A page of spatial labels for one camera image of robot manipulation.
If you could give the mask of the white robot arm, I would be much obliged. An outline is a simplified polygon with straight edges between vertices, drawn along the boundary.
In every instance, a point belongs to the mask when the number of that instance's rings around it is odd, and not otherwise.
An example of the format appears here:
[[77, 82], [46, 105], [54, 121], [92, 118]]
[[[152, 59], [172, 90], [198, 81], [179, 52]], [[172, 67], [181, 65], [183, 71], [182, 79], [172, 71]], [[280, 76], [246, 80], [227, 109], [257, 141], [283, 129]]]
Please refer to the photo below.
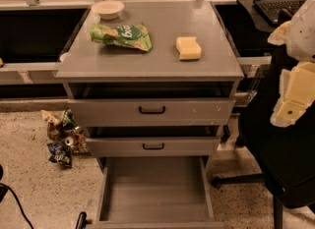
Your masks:
[[270, 118], [274, 126], [286, 128], [315, 100], [315, 0], [306, 0], [289, 21], [270, 34], [268, 42], [284, 44], [287, 55], [298, 61], [290, 71], [281, 71], [280, 97]]

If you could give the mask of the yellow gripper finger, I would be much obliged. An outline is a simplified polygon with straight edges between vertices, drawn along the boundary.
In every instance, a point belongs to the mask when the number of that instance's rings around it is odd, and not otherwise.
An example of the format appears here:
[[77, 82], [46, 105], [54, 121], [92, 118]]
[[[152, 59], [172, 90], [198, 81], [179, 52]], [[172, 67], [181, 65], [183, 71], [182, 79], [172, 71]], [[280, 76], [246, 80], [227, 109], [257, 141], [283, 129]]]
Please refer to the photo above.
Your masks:
[[286, 128], [294, 125], [315, 100], [315, 64], [299, 62], [290, 71], [283, 69], [279, 93], [270, 121]]

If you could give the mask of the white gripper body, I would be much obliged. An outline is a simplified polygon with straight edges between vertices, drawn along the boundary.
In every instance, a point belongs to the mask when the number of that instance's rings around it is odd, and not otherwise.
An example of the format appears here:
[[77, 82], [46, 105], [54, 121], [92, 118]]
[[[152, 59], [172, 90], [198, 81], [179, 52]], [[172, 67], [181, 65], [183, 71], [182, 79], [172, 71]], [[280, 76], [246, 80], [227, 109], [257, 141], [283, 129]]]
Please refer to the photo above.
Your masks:
[[286, 43], [287, 31], [291, 25], [291, 21], [286, 21], [278, 26], [268, 37], [267, 41], [273, 45], [283, 45]]

